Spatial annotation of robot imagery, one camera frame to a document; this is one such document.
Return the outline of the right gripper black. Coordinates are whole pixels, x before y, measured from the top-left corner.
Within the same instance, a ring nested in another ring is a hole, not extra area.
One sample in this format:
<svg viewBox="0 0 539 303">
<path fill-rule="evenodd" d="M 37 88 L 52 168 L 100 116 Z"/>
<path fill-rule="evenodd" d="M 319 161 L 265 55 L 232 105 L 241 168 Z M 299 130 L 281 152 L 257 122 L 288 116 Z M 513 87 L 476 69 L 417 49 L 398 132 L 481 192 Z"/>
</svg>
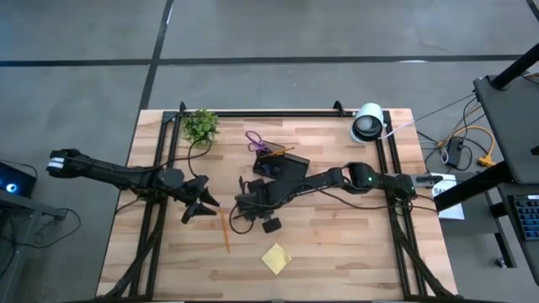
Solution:
<svg viewBox="0 0 539 303">
<path fill-rule="evenodd" d="M 273 217 L 274 211 L 266 203 L 264 197 L 265 181 L 262 178 L 254 181 L 239 179 L 241 194 L 235 197 L 237 217 L 245 220 L 263 219 L 262 227 L 265 233 L 278 231 L 282 225 L 278 217 Z"/>
</svg>

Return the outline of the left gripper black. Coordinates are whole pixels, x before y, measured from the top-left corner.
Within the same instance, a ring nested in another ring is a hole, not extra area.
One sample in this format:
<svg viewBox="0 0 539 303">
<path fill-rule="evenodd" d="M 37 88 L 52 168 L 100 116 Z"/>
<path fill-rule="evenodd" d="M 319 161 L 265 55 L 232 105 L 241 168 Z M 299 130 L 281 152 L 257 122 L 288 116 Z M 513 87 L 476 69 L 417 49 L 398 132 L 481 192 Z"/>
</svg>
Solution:
<svg viewBox="0 0 539 303">
<path fill-rule="evenodd" d="M 199 175 L 182 184 L 182 201 L 189 205 L 182 215 L 181 222 L 187 224 L 195 216 L 216 215 L 216 212 L 202 203 L 219 207 L 220 203 L 210 194 L 206 184 L 209 178 Z M 200 198 L 202 203 L 195 203 Z"/>
</svg>

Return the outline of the orange pencil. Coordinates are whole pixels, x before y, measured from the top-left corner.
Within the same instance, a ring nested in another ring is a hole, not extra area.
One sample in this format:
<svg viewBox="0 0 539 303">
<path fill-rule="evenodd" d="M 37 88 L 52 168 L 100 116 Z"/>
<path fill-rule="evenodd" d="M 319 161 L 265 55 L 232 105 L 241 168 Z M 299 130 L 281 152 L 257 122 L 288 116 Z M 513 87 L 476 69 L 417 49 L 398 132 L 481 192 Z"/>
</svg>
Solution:
<svg viewBox="0 0 539 303">
<path fill-rule="evenodd" d="M 272 152 L 269 152 L 269 153 L 264 153 L 261 156 L 257 156 L 257 158 L 262 159 L 262 158 L 266 158 L 266 157 L 281 156 L 281 155 L 284 155 L 287 152 L 292 151 L 294 149 L 295 149 L 295 147 L 290 147 L 290 148 L 285 148 L 285 149 L 281 149 L 281 150 L 278 150 L 278 151 L 272 151 Z"/>
<path fill-rule="evenodd" d="M 223 232 L 225 247 L 226 247 L 227 253 L 230 254 L 231 248 L 230 248 L 230 242 L 229 242 L 228 231 L 227 231 L 227 218 L 221 206 L 219 207 L 219 212 L 220 212 L 220 217 L 221 217 L 221 228 Z"/>
</svg>

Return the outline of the yellow sticky note pad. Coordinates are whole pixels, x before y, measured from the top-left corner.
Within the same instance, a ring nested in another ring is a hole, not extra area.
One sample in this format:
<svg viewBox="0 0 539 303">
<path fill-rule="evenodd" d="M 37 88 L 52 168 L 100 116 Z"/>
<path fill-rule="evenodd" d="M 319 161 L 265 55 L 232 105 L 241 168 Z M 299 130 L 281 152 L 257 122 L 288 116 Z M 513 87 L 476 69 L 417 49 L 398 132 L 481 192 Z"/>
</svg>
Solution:
<svg viewBox="0 0 539 303">
<path fill-rule="evenodd" d="M 292 257 L 284 250 L 281 245 L 275 243 L 261 257 L 261 260 L 274 275 L 278 275 L 292 260 Z"/>
</svg>

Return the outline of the purple handled scissors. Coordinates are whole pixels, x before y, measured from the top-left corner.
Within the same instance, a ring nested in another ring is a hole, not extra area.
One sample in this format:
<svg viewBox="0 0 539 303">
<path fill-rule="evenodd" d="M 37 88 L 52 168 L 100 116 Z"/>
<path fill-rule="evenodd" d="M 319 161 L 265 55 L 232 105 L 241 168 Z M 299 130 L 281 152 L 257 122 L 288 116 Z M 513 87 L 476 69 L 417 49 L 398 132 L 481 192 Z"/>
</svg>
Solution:
<svg viewBox="0 0 539 303">
<path fill-rule="evenodd" d="M 246 138 L 249 140 L 248 150 L 250 152 L 263 152 L 270 153 L 271 149 L 267 146 L 261 135 L 253 130 L 247 130 L 245 132 Z"/>
</svg>

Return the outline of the black mesh desk organizer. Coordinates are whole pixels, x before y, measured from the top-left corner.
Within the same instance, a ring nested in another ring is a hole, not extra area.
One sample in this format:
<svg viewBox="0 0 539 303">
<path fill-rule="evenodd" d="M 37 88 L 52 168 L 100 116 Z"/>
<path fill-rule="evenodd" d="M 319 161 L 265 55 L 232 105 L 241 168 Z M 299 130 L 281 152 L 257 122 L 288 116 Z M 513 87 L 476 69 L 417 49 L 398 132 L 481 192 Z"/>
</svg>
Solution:
<svg viewBox="0 0 539 303">
<path fill-rule="evenodd" d="M 275 144 L 272 142 L 265 141 L 267 146 L 271 149 L 272 152 L 276 152 L 281 149 L 285 149 L 284 146 Z M 281 156 L 273 156 L 259 159 L 257 156 L 261 156 L 263 152 L 255 152 L 256 159 L 253 164 L 253 172 L 266 177 L 272 178 L 274 180 L 288 180 L 288 179 L 297 179 L 305 178 L 307 175 L 307 170 L 309 168 L 310 160 L 304 157 L 299 157 L 294 154 L 287 152 Z M 271 176 L 269 174 L 262 174 L 258 172 L 258 166 L 260 164 L 267 164 L 269 168 L 272 166 L 280 166 L 280 176 L 278 178 Z"/>
</svg>

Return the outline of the small green artificial plant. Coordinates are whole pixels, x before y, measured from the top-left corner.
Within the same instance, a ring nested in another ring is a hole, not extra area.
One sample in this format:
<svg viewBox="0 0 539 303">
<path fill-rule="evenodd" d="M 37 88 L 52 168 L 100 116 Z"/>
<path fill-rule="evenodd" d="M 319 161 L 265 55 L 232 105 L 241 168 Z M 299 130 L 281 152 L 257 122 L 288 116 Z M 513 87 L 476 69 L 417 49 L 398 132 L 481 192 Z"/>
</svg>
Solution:
<svg viewBox="0 0 539 303">
<path fill-rule="evenodd" d="M 183 137 L 194 146 L 207 146 L 219 133 L 218 116 L 207 109 L 197 109 L 182 119 Z"/>
</svg>

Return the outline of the white paper sheet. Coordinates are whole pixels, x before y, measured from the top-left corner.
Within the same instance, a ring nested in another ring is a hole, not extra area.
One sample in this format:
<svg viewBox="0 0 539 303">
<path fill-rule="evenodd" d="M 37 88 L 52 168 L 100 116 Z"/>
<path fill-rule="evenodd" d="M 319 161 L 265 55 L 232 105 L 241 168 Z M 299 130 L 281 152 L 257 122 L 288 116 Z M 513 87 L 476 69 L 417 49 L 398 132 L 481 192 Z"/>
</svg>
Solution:
<svg viewBox="0 0 539 303">
<path fill-rule="evenodd" d="M 434 176 L 442 177 L 442 179 L 441 181 L 437 182 L 431 189 L 431 193 L 433 197 L 436 197 L 439 194 L 443 194 L 446 190 L 457 185 L 455 175 L 434 173 Z M 448 220 L 463 221 L 465 219 L 461 204 L 453 205 L 452 207 L 446 210 L 440 211 L 438 216 L 440 219 L 448 219 Z"/>
</svg>

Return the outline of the grey equipment stand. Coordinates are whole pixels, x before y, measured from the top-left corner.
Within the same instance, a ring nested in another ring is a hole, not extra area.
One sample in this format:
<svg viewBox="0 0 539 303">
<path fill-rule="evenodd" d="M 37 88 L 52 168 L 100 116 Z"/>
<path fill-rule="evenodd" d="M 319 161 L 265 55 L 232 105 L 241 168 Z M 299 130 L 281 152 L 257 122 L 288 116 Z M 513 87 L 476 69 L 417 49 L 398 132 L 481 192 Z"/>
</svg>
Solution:
<svg viewBox="0 0 539 303">
<path fill-rule="evenodd" d="M 67 212 L 0 190 L 0 303 L 13 299 L 29 244 L 46 215 L 63 221 Z"/>
</svg>

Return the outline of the black computer with blue light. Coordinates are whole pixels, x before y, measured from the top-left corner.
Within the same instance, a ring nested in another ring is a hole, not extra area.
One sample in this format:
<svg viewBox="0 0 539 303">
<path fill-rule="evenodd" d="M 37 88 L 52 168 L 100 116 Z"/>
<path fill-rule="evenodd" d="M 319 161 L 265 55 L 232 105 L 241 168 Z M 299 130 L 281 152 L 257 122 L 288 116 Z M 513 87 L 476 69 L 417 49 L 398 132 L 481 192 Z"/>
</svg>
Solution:
<svg viewBox="0 0 539 303">
<path fill-rule="evenodd" d="M 0 190 L 30 198 L 36 177 L 0 162 Z"/>
</svg>

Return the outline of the black power adapter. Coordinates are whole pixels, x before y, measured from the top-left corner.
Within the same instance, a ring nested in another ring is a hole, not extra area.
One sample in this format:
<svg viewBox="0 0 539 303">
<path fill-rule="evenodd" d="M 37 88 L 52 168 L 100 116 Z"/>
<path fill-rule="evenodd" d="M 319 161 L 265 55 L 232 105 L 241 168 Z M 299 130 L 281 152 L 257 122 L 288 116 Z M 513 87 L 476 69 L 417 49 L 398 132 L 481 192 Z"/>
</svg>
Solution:
<svg viewBox="0 0 539 303">
<path fill-rule="evenodd" d="M 461 155 L 463 149 L 463 141 L 460 138 L 453 137 L 449 140 L 446 152 L 446 165 L 449 167 L 456 168 L 460 164 Z"/>
</svg>

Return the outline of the black keyboard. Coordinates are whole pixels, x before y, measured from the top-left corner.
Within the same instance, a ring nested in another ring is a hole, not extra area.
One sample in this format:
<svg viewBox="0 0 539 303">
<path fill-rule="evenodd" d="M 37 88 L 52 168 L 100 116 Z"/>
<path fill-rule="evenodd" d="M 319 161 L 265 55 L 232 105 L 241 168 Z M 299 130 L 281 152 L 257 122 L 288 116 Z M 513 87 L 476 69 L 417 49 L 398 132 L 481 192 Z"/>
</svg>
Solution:
<svg viewBox="0 0 539 303">
<path fill-rule="evenodd" d="M 539 194 L 510 196 L 515 222 L 525 242 L 539 242 Z"/>
</svg>

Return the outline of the black side desk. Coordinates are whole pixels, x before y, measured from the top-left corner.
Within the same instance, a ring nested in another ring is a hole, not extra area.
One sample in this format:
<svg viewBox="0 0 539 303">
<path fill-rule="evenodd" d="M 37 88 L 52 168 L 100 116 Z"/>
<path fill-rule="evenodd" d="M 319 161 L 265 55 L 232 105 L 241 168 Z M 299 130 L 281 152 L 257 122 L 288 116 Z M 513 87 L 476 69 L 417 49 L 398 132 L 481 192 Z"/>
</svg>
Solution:
<svg viewBox="0 0 539 303">
<path fill-rule="evenodd" d="M 498 90 L 484 77 L 473 86 L 513 179 L 539 184 L 539 85 L 518 77 Z"/>
</svg>

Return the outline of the black desk pole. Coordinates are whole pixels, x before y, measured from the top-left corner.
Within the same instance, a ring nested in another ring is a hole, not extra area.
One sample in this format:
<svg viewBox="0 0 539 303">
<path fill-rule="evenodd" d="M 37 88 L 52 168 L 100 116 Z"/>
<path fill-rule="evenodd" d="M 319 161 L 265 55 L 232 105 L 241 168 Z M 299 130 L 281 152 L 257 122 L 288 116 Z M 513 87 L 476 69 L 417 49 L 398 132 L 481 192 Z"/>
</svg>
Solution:
<svg viewBox="0 0 539 303">
<path fill-rule="evenodd" d="M 503 90 L 517 77 L 521 76 L 529 67 L 539 61 L 539 43 L 531 47 L 525 54 L 514 61 L 498 76 L 490 79 L 490 84 L 497 90 Z"/>
</svg>

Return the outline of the black aluminium table frame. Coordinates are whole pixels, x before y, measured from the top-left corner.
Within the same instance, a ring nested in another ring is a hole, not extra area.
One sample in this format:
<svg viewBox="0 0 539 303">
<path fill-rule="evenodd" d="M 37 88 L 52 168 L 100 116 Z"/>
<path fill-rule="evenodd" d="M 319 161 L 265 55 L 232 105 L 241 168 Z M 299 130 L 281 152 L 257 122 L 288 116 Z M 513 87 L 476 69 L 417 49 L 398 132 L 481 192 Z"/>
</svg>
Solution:
<svg viewBox="0 0 539 303">
<path fill-rule="evenodd" d="M 169 126 L 162 110 L 145 110 L 137 122 L 131 166 L 165 165 L 187 178 L 205 175 L 210 194 L 227 218 L 228 254 L 216 215 L 181 222 L 181 202 L 161 198 L 141 205 L 130 192 L 120 195 L 99 279 L 100 303 L 155 300 L 207 301 L 403 301 L 452 302 L 456 286 L 430 188 L 417 190 L 408 205 L 373 189 L 349 194 L 327 189 L 294 198 L 275 211 L 278 231 L 265 233 L 262 220 L 237 217 L 239 179 L 253 172 L 256 153 L 247 130 L 264 141 L 295 147 L 289 153 L 310 160 L 307 175 L 349 162 L 364 162 L 378 173 L 425 174 L 419 139 L 409 109 L 383 112 L 382 138 L 358 143 L 350 137 L 353 112 L 335 109 L 217 112 L 213 146 L 188 154 L 181 133 L 183 115 Z M 275 244 L 292 260 L 274 275 L 261 257 Z"/>
</svg>

